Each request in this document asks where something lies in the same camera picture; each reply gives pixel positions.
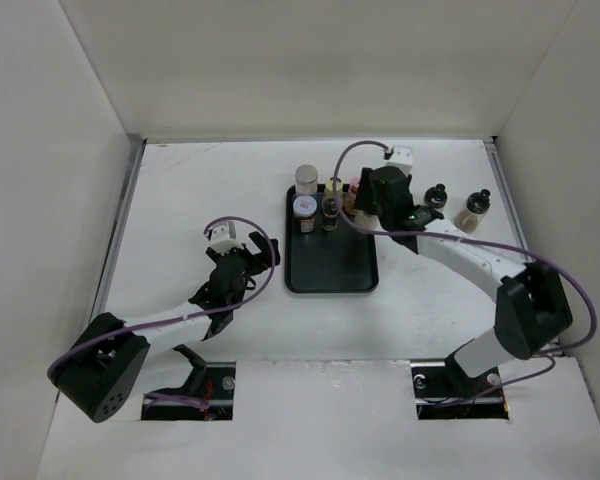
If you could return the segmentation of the pink cap spice bottle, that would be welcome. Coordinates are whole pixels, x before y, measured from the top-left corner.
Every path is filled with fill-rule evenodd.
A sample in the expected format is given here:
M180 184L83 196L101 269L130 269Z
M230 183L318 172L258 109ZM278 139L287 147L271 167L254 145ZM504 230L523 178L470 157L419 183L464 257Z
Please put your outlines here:
M354 216L356 214L355 202L360 186L360 178L354 177L349 182L349 187L344 198L343 209L347 215Z

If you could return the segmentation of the dark sauce jar white lid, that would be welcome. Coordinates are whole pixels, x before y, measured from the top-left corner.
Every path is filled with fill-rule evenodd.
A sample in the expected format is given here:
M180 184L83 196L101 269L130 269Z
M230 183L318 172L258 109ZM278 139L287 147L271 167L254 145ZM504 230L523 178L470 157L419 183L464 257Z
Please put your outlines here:
M293 200L292 211L301 233L314 230L317 207L317 200L310 195L300 195Z

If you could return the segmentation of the yellow cap spice bottle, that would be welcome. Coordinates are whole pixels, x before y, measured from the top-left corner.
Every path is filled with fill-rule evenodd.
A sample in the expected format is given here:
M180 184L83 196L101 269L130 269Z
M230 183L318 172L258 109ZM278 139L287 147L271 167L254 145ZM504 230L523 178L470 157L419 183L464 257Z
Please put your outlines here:
M325 182L324 191L325 198L343 199L343 182L339 177L331 177Z

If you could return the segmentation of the small dark spice bottle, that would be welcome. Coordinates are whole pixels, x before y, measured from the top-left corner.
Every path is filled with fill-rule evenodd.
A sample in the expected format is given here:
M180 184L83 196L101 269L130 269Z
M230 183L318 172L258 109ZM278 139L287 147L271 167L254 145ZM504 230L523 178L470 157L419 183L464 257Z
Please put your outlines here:
M322 227L325 231L333 231L337 227L339 208L334 197L325 197L322 201Z

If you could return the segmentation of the tall jar silver lid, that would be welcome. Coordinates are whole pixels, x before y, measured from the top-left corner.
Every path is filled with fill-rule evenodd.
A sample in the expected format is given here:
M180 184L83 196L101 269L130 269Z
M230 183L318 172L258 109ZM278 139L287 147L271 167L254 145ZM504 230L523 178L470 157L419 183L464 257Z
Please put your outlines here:
M295 171L297 196L315 196L318 191L318 171L311 164L300 165Z

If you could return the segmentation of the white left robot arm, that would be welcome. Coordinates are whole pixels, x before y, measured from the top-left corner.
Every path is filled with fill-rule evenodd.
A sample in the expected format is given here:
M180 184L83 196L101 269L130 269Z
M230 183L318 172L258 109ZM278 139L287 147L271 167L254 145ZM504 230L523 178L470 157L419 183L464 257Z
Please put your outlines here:
M204 387L206 364L189 346L218 336L237 309L263 292L256 276L271 278L280 264L277 240L254 230L249 238L258 250L251 252L236 240L232 226L226 222L207 229L206 254L214 268L190 299L171 310L135 319L101 313L48 368L51 383L92 422L116 415L136 385L145 381L141 373L145 362L171 350L190 364L172 371L172 388L147 382L143 393L154 402L171 400L199 410L208 408L208 401L197 398Z

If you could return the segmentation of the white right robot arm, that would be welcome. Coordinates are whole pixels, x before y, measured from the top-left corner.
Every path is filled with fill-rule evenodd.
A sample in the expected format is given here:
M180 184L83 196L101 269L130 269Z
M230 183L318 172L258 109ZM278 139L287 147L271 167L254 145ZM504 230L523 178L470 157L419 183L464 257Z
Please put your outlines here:
M364 168L355 206L377 216L394 242L446 266L495 303L494 326L446 359L446 388L467 395L488 370L527 360L548 345L572 325L572 313L555 268L507 259L478 244L442 213L415 204L410 183L411 177L394 166Z

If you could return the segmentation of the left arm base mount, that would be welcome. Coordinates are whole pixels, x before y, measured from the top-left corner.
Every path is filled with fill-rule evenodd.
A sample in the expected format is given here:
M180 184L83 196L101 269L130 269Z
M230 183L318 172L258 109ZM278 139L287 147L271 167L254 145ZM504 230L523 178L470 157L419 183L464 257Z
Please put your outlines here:
M236 388L236 363L207 362L184 344L173 348L187 359L190 372L177 387L144 395L143 421L231 421Z

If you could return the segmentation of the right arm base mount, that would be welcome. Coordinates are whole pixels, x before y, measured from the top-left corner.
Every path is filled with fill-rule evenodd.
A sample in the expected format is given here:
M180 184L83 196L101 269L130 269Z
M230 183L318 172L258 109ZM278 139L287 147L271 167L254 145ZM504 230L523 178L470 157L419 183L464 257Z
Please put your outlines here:
M410 363L419 420L508 420L508 406L497 367L466 376L443 359Z

